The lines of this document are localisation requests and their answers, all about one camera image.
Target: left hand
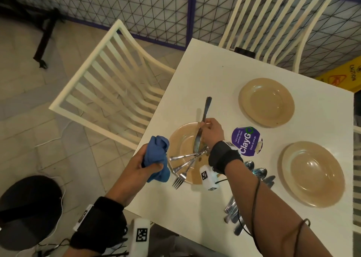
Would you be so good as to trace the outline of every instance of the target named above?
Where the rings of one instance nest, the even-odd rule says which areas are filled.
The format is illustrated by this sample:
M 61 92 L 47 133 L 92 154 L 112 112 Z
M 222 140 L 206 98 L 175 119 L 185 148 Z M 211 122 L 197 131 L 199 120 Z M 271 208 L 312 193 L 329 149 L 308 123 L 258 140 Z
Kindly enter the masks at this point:
M 147 145 L 148 144 L 143 145 L 132 159 L 130 159 L 119 179 L 105 195 L 107 198 L 126 207 L 143 188 L 149 177 L 153 173 L 162 170 L 163 164 L 158 163 L 142 168 L 142 161 L 147 151 Z

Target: right hand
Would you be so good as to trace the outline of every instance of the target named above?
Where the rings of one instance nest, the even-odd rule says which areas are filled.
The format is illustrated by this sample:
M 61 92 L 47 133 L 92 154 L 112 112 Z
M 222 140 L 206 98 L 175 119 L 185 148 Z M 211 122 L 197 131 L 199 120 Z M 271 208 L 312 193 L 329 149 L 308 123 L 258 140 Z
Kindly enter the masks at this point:
M 219 141 L 224 140 L 224 132 L 222 126 L 214 118 L 207 118 L 205 122 L 201 122 L 202 141 L 211 150 Z

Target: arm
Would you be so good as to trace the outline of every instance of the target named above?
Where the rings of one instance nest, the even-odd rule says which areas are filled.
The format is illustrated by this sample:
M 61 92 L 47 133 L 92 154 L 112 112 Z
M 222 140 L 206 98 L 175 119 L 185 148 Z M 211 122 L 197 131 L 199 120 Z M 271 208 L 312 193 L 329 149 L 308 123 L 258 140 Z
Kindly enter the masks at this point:
M 163 168 L 163 164 L 152 164 L 149 167 L 142 168 L 142 160 L 146 151 L 147 144 L 143 145 L 132 159 L 130 159 L 119 179 L 105 195 L 106 198 L 114 200 L 123 207 L 126 207 L 143 188 L 149 177 Z M 101 255 L 101 253 L 88 249 L 69 247 L 63 257 L 93 257 L 98 255 Z
M 217 142 L 224 140 L 224 134 L 221 125 L 215 119 L 206 119 L 206 122 L 208 124 L 202 123 L 202 137 L 212 149 Z M 228 163 L 224 172 L 239 213 L 251 233 L 256 234 L 256 241 L 263 256 L 294 256 L 296 236 L 302 222 L 300 216 L 261 182 L 257 194 L 255 231 L 253 231 L 251 216 L 258 178 L 240 160 Z M 297 256 L 332 257 L 307 225 L 304 225 L 300 232 Z

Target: hand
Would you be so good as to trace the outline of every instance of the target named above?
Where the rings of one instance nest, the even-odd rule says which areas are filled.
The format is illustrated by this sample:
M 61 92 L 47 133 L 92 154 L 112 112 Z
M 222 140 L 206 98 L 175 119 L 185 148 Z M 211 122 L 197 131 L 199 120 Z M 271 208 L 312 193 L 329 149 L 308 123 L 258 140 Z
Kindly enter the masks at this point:
M 163 164 L 151 164 L 142 168 L 143 157 L 147 151 L 147 145 L 143 145 L 130 159 L 128 165 L 120 175 L 114 186 L 105 195 L 124 207 L 130 204 L 135 195 L 143 188 L 149 177 L 163 168 Z
M 214 118 L 207 118 L 205 122 L 201 122 L 202 132 L 202 141 L 208 145 L 211 150 L 213 146 L 224 140 L 224 132 L 222 126 Z

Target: wheel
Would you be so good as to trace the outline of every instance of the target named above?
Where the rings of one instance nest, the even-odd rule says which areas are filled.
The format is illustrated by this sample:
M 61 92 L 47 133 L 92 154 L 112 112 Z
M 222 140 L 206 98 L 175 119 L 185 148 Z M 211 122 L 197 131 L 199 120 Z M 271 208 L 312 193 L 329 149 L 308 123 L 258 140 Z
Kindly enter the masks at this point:
M 44 60 L 40 60 L 39 61 L 39 67 L 43 68 L 43 69 L 47 69 L 48 65 L 45 63 Z

